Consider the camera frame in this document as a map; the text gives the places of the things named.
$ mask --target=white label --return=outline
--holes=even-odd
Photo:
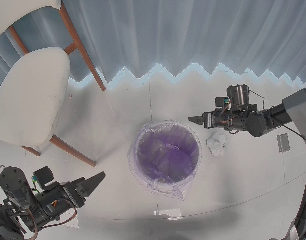
[[[211,127],[211,113],[207,113],[207,127]]]

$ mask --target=blue-gray curtain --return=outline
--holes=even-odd
[[[269,69],[306,82],[306,0],[63,0],[95,67],[110,82],[124,66],[135,77],[160,63],[174,76],[191,63],[219,62],[242,74]],[[29,51],[72,40],[58,12],[41,8],[14,23]],[[22,55],[0,36],[0,84]],[[89,74],[78,51],[71,77]]]

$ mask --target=trash bin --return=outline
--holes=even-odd
[[[201,156],[194,131],[173,120],[144,125],[128,151],[130,170],[141,186],[180,200],[187,197]]]

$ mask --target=white chair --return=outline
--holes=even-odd
[[[59,10],[73,43],[65,50],[49,47],[27,53],[11,25],[44,6]],[[61,0],[0,0],[0,34],[8,27],[25,55],[14,64],[0,87],[0,140],[19,145],[37,156],[40,153],[31,147],[50,141],[81,161],[96,166],[96,162],[54,135],[68,83],[68,54],[79,49],[90,69],[93,66]]]

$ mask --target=trash can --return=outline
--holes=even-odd
[[[201,163],[202,147],[195,132],[168,120],[144,125],[129,151],[129,167],[147,191],[184,200]]]

